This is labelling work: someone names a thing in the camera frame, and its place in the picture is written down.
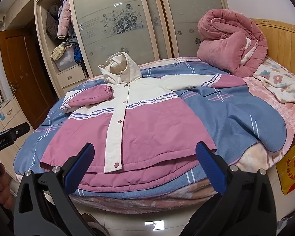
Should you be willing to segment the person's left hand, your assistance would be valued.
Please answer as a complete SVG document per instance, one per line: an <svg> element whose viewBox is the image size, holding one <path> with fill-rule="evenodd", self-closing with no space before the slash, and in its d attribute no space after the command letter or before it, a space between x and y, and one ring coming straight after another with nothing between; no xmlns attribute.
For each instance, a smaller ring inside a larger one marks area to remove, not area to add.
<svg viewBox="0 0 295 236"><path fill-rule="evenodd" d="M0 203L8 210L13 210L14 199L10 193L11 177L6 173L3 164L0 164Z"/></svg>

